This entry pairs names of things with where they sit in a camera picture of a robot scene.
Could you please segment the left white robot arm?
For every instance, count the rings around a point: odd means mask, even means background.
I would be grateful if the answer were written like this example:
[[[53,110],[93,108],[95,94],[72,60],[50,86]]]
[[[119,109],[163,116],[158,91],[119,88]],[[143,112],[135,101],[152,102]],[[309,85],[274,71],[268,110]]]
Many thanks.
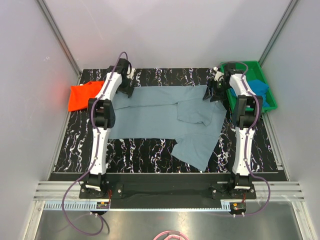
[[[200,171],[208,165],[217,130],[209,130],[213,108],[198,86],[131,85],[132,65],[119,58],[106,80],[88,100],[93,142],[84,187],[97,198],[109,193],[106,169],[110,139],[173,139],[172,155]]]

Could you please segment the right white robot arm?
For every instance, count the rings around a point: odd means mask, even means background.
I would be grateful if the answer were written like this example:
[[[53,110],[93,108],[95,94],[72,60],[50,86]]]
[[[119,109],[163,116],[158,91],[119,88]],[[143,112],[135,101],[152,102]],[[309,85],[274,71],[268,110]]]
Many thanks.
[[[234,61],[215,66],[203,96],[204,100],[210,99],[213,102],[221,100],[228,89],[233,89],[236,95],[232,114],[232,124],[236,131],[235,160],[226,189],[221,191],[222,195],[232,199],[243,199],[245,194],[255,192],[251,169],[252,141],[263,106],[263,97],[257,95],[247,82],[249,67],[245,63],[242,65],[245,70],[236,69]]]

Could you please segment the grey-blue t shirt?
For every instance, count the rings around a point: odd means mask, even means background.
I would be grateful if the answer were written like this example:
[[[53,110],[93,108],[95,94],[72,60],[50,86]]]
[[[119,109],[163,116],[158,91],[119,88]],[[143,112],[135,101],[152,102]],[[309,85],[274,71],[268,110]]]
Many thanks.
[[[112,104],[110,139],[175,140],[172,156],[200,171],[207,168],[226,116],[220,101],[203,100],[205,85],[141,86]]]

